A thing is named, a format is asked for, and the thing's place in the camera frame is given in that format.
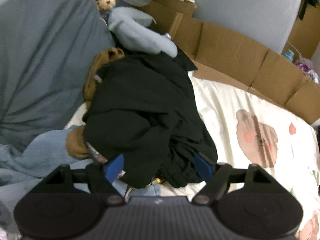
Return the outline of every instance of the bear print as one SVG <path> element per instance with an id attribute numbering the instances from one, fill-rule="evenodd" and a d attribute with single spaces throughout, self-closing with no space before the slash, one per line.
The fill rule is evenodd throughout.
<path id="1" fill-rule="evenodd" d="M 308 220 L 304 228 L 301 231 L 298 231 L 296 238 L 298 240 L 317 240 L 317 234 L 319 232 L 319 214 L 317 211 L 314 211 L 312 218 Z"/>
<path id="2" fill-rule="evenodd" d="M 239 110 L 236 118 L 238 143 L 244 155 L 263 168 L 274 167 L 278 152 L 276 131 L 246 110 Z"/>

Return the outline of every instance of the bottle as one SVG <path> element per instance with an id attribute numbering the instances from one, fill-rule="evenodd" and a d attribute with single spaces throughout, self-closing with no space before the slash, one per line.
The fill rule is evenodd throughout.
<path id="1" fill-rule="evenodd" d="M 286 53 L 282 54 L 282 56 L 284 56 L 290 62 L 293 62 L 294 53 L 291 49 L 288 49 Z"/>

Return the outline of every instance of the brown cardboard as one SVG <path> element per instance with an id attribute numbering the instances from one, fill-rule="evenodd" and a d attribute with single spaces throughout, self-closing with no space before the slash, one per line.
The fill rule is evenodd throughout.
<path id="1" fill-rule="evenodd" d="M 252 87 L 284 106 L 307 79 L 294 64 L 270 50 Z"/>
<path id="2" fill-rule="evenodd" d="M 180 0 L 153 0 L 154 2 L 160 3 L 167 8 L 185 14 L 187 16 L 192 16 L 197 6 L 195 3 L 190 1 L 180 1 Z"/>
<path id="3" fill-rule="evenodd" d="M 152 23 L 150 26 L 152 30 L 160 34 L 169 33 L 171 37 L 175 36 L 183 18 L 182 13 L 171 10 L 157 2 L 151 2 L 146 6 L 140 7 L 140 10 L 151 15 L 155 19 L 156 24 Z"/>
<path id="4" fill-rule="evenodd" d="M 219 72 L 218 70 L 215 70 L 214 68 L 210 68 L 194 60 L 193 63 L 198 68 L 198 70 L 196 70 L 193 74 L 193 76 L 196 78 L 224 83 L 245 91 L 249 89 L 249 87 L 245 84 L 232 77 L 229 77 L 228 75 L 225 75 L 224 73 Z"/>
<path id="5" fill-rule="evenodd" d="M 310 4 L 307 6 L 303 20 L 296 20 L 289 42 L 301 53 L 304 58 L 311 58 L 320 41 L 320 6 L 316 8 Z M 299 59 L 298 52 L 289 44 L 284 51 L 291 49 L 294 52 L 294 60 Z"/>
<path id="6" fill-rule="evenodd" d="M 319 119 L 320 89 L 311 80 L 303 86 L 285 104 L 286 109 L 312 124 Z"/>
<path id="7" fill-rule="evenodd" d="M 173 41 L 185 53 L 196 56 L 202 28 L 202 22 L 194 18 L 184 16 L 175 36 L 172 36 Z"/>
<path id="8" fill-rule="evenodd" d="M 274 102 L 270 98 L 266 97 L 264 94 L 260 93 L 256 89 L 248 87 L 247 85 L 241 83 L 240 81 L 238 81 L 232 77 L 229 77 L 228 75 L 221 73 L 218 70 L 215 70 L 214 68 L 210 68 L 210 67 L 203 65 L 199 62 L 196 62 L 194 60 L 192 62 L 198 68 L 198 70 L 196 70 L 193 74 L 194 77 L 199 78 L 199 79 L 216 81 L 216 82 L 224 83 L 224 84 L 242 89 L 242 90 L 247 91 L 247 92 L 249 92 L 249 93 L 251 93 L 261 99 L 264 99 L 274 105 L 281 107 L 281 105 L 277 104 L 276 102 Z"/>
<path id="9" fill-rule="evenodd" d="M 242 34 L 200 22 L 180 13 L 181 8 L 164 4 L 153 1 L 142 10 L 156 19 L 152 29 L 170 33 L 194 60 L 195 77 L 246 90 L 309 124 L 320 118 L 320 87 L 294 64 Z"/>
<path id="10" fill-rule="evenodd" d="M 240 33 L 204 23 L 196 61 L 250 86 L 268 50 Z"/>

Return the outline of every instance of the white bedsheet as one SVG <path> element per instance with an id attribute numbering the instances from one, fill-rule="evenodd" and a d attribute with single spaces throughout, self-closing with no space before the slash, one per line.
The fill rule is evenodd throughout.
<path id="1" fill-rule="evenodd" d="M 250 163 L 265 165 L 303 207 L 297 237 L 319 239 L 320 162 L 315 130 L 289 111 L 244 90 L 189 76 L 198 112 L 217 147 L 218 162 L 242 169 Z M 259 160 L 259 152 L 267 152 L 270 158 Z M 232 185 L 230 190 L 240 187 Z"/>

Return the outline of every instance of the white wall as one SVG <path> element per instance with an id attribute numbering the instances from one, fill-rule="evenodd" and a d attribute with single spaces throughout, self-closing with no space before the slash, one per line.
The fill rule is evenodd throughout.
<path id="1" fill-rule="evenodd" d="M 281 53 L 301 0 L 195 0 L 194 17 L 238 31 Z"/>

